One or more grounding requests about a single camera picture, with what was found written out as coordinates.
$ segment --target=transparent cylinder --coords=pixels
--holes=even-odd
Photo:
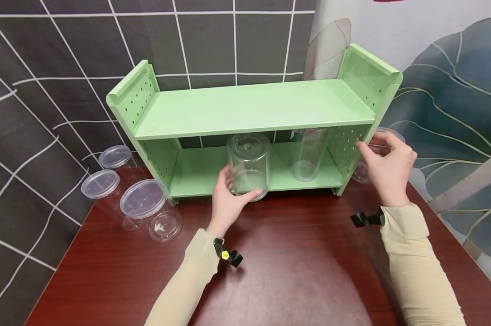
[[[401,136],[400,133],[397,131],[394,131],[389,128],[384,128],[384,127],[378,127],[376,129],[376,132],[378,133],[392,133],[394,134],[399,140],[405,142],[405,138]],[[376,144],[369,144],[370,148],[377,148],[377,147],[386,147],[384,145],[376,145]],[[369,171],[367,169],[367,164],[363,158],[360,158],[360,161],[358,162],[358,165],[356,165],[356,169],[354,170],[354,173],[352,173],[352,177],[354,181],[364,184],[364,185],[370,185],[370,180],[369,180]]]
[[[325,128],[297,130],[296,150],[291,165],[295,179],[309,182],[316,178],[328,139],[329,130]]]
[[[166,195],[162,183],[155,179],[142,180],[129,187],[122,195],[120,209],[157,242],[172,240],[183,226],[180,212]]]
[[[233,171],[233,190],[237,195],[262,190],[257,201],[269,189],[269,140],[263,134],[236,134],[227,142],[229,165]]]
[[[135,231],[139,227],[128,219],[119,207],[124,188],[115,171],[102,170],[85,179],[81,185],[81,192],[124,230]]]
[[[114,170],[126,189],[141,180],[152,178],[146,168],[137,164],[130,148],[125,145],[109,147],[102,152],[99,162],[102,167]]]

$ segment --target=fabric backdrop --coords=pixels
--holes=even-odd
[[[130,145],[105,96],[141,59],[161,90],[303,78],[315,0],[0,0],[0,325],[20,326]],[[288,141],[290,131],[268,133]],[[215,146],[227,136],[184,138]]]

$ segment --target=wrist strap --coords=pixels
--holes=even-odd
[[[233,250],[231,253],[229,253],[224,249],[224,239],[215,238],[213,241],[213,246],[215,247],[216,255],[227,261],[233,267],[238,267],[238,265],[242,262],[243,257],[238,251]]]

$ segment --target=beige sleeve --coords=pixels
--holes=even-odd
[[[407,325],[465,325],[454,290],[436,258],[423,213],[414,204],[382,207],[381,236]]]
[[[184,261],[170,279],[146,319],[145,326],[185,326],[202,292],[217,272],[215,237],[202,229],[186,248]]]

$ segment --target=person's right hand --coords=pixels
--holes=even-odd
[[[356,146],[365,159],[369,179],[380,195],[382,205],[410,205],[405,190],[418,154],[392,133],[377,132],[369,145],[356,141]]]

